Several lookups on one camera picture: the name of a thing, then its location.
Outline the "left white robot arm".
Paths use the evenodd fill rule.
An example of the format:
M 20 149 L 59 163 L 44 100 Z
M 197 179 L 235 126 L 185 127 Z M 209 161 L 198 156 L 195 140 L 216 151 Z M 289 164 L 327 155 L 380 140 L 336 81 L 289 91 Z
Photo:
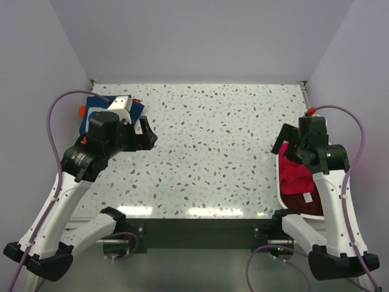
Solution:
M 146 116 L 139 117 L 142 132 L 118 114 L 102 111 L 89 119 L 61 160 L 55 184 L 28 232 L 4 248 L 4 255 L 34 275 L 52 282 L 62 278 L 73 259 L 97 240 L 125 234 L 125 215 L 105 207 L 86 225 L 65 233 L 66 225 L 84 194 L 117 153 L 151 150 L 157 141 Z

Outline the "pink t shirt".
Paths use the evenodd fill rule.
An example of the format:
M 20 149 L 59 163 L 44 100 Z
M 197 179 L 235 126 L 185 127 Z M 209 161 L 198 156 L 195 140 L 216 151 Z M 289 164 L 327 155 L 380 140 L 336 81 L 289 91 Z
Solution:
M 283 195 L 311 193 L 315 184 L 311 173 L 304 165 L 289 160 L 285 155 L 288 143 L 284 142 L 278 154 L 280 192 Z

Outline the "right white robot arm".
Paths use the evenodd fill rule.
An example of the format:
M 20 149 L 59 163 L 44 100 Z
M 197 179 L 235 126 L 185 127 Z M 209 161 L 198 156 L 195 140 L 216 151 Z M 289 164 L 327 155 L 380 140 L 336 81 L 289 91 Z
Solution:
M 298 126 L 283 124 L 271 150 L 306 167 L 318 190 L 326 234 L 321 235 L 296 211 L 277 211 L 274 237 L 291 236 L 308 255 L 317 280 L 360 277 L 380 267 L 360 233 L 349 187 L 350 170 L 344 146 L 331 145 L 324 117 L 303 116 Z

